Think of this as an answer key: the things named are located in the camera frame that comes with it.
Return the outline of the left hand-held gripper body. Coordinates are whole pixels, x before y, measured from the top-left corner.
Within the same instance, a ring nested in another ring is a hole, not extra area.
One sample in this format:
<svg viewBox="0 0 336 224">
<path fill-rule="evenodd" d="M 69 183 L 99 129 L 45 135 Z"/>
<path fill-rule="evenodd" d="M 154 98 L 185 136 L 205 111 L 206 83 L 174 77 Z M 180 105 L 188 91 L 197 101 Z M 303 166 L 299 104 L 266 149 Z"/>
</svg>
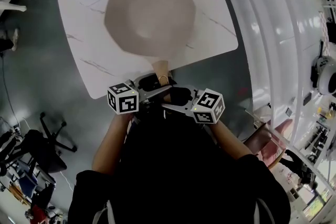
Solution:
<svg viewBox="0 0 336 224">
<path fill-rule="evenodd" d="M 116 114 L 138 112 L 140 95 L 132 80 L 107 88 L 107 102 Z"/>
</svg>

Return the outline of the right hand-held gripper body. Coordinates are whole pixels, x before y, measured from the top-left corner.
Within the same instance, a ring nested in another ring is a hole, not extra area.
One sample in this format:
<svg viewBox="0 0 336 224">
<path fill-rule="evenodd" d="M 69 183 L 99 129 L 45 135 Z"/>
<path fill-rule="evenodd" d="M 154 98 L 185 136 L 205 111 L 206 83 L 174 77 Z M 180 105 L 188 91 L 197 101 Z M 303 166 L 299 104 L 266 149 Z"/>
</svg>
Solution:
<svg viewBox="0 0 336 224">
<path fill-rule="evenodd" d="M 216 124 L 225 110 L 223 95 L 209 88 L 188 89 L 192 99 L 186 105 L 185 115 L 192 117 L 196 123 Z"/>
</svg>

